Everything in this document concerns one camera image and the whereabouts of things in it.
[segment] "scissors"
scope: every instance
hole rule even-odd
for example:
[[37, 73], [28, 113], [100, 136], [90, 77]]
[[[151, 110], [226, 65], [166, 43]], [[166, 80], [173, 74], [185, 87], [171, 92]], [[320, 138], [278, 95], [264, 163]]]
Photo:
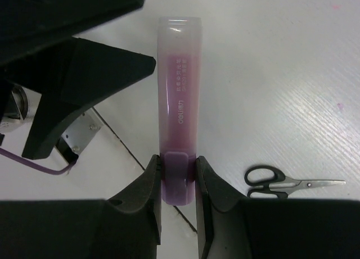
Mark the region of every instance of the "scissors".
[[[249, 174], [256, 170], [267, 169], [274, 173], [274, 177], [271, 179], [260, 180], [253, 182], [249, 180]], [[326, 180], [326, 179], [311, 179], [311, 180], [297, 180], [292, 179], [278, 168], [269, 166], [269, 165], [259, 165], [249, 168], [245, 173], [245, 182], [247, 185], [253, 187], [249, 189], [247, 196], [251, 197], [252, 193], [265, 193], [265, 194], [274, 194], [277, 198], [286, 199], [289, 194], [296, 192], [297, 190], [302, 189], [313, 189], [319, 187], [326, 187], [338, 184], [346, 184], [343, 180]]]

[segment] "bolt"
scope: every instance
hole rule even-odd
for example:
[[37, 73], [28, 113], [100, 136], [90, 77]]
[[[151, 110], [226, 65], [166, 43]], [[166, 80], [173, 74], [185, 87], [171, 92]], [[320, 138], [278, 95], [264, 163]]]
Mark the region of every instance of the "bolt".
[[79, 152], [80, 151], [80, 148], [78, 146], [74, 146], [72, 148], [73, 152]]
[[95, 124], [90, 124], [89, 129], [92, 130], [92, 131], [96, 131], [97, 126]]

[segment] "metal plate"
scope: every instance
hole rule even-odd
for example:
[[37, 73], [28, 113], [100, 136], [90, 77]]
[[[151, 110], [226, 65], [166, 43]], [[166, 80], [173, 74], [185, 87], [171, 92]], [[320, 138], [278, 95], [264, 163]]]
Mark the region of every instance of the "metal plate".
[[61, 137], [69, 145], [71, 150], [79, 155], [103, 125], [96, 111], [89, 109], [78, 117], [65, 130]]

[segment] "black gap line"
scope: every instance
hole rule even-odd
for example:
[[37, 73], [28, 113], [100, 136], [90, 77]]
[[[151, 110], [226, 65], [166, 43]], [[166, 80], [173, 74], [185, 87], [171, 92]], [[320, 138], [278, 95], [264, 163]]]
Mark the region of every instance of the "black gap line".
[[[142, 164], [139, 162], [138, 159], [136, 159], [136, 157], [134, 156], [134, 154], [130, 151], [130, 149], [124, 144], [124, 142], [119, 138], [119, 136], [116, 134], [116, 132], [110, 127], [110, 125], [106, 122], [106, 120], [104, 120], [104, 118], [99, 114], [99, 112], [97, 112], [97, 110], [95, 108], [93, 108], [93, 110], [95, 111], [95, 113], [97, 114], [97, 116], [101, 119], [101, 121], [110, 129], [110, 131], [116, 136], [116, 138], [118, 138], [120, 140], [120, 142], [124, 145], [124, 147], [126, 148], [126, 150], [130, 153], [130, 155], [134, 158], [134, 160], [141, 166], [142, 170], [145, 171], [145, 168], [142, 166]], [[189, 227], [191, 228], [191, 230], [193, 232], [195, 232], [197, 234], [197, 230], [196, 228], [191, 224], [191, 222], [187, 219], [187, 217], [180, 211], [180, 209], [177, 206], [173, 206], [176, 211], [180, 214], [180, 216], [184, 219], [184, 221], [186, 223], [188, 223]]]

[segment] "purple mark on table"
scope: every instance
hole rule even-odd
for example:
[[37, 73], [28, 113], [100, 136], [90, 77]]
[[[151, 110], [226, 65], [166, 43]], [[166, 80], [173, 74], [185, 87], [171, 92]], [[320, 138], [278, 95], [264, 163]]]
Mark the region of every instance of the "purple mark on table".
[[334, 10], [338, 10], [338, 9], [340, 9], [341, 5], [332, 4], [331, 7]]
[[344, 109], [344, 105], [342, 103], [338, 103], [337, 107], [340, 111], [342, 111]]

